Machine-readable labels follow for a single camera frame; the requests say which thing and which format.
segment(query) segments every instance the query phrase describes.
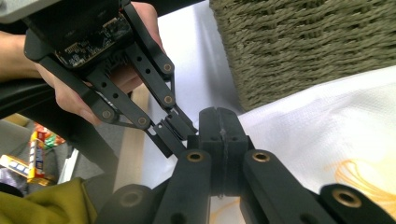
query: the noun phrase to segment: yellow fabric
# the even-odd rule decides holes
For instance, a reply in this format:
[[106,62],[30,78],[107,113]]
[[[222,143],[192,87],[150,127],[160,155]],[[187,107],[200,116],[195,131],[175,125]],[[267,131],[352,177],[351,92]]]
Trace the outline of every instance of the yellow fabric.
[[93,223],[96,216],[81,178],[47,187],[25,198],[0,192],[1,224],[87,224]]

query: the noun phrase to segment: electronic component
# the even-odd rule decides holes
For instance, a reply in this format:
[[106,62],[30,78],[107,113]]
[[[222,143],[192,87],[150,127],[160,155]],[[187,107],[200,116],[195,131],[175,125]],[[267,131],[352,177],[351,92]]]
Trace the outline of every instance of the electronic component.
[[103,25],[101,30],[90,33],[65,50],[57,50],[55,55],[67,68],[77,69],[116,43],[122,42],[122,39],[131,38],[132,41],[132,35],[128,21],[120,14]]

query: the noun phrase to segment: finger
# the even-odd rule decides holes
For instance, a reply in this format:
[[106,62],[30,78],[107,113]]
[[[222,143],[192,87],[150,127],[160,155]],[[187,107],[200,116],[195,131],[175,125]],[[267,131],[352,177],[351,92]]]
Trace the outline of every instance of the finger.
[[137,77],[137,73],[132,66],[125,65],[116,68],[111,73],[110,79],[114,84],[120,87],[135,77]]
[[158,15],[154,6],[137,2],[133,2],[132,5],[134,5],[134,9],[136,9],[137,14],[142,19],[151,37],[163,50],[163,42],[161,41],[160,30],[158,29]]
[[70,87],[62,83],[57,77],[54,77],[54,89],[56,103],[58,106],[70,113],[79,115],[93,125],[101,123],[87,104],[73,91]]
[[142,85],[142,79],[140,77],[134,77],[128,82],[124,83],[122,86],[120,86],[120,90],[122,90],[125,93],[133,91],[135,88],[138,86]]

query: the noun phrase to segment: woven texture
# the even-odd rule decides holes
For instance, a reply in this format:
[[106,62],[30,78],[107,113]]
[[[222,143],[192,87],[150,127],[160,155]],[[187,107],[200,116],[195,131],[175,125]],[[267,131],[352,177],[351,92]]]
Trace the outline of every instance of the woven texture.
[[242,107],[396,64],[395,0],[210,0]]

